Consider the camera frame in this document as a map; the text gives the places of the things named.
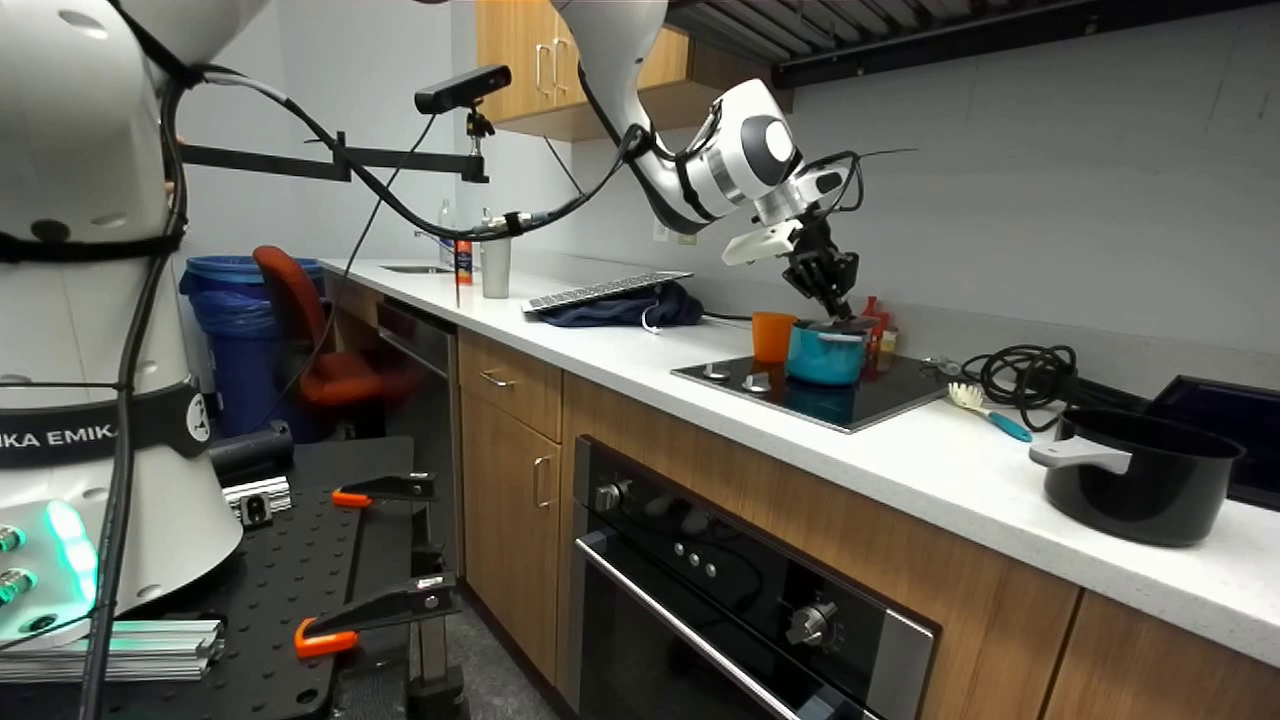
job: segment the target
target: kitchen counter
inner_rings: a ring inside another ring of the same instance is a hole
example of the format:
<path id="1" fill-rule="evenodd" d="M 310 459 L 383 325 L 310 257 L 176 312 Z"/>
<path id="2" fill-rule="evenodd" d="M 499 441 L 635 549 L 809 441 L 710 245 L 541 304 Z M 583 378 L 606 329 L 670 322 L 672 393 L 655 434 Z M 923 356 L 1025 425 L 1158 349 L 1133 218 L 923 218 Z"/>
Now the kitchen counter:
<path id="1" fill-rule="evenodd" d="M 631 271 L 640 270 L 606 262 L 518 262 L 512 300 L 381 262 L 355 262 L 348 281 L 1280 670 L 1280 513 L 1227 501 L 1200 549 L 1116 540 L 1062 516 L 1029 447 L 946 401 L 839 434 L 672 374 L 747 356 L 739 322 L 646 332 L 550 329 L 519 312 L 583 276 Z"/>

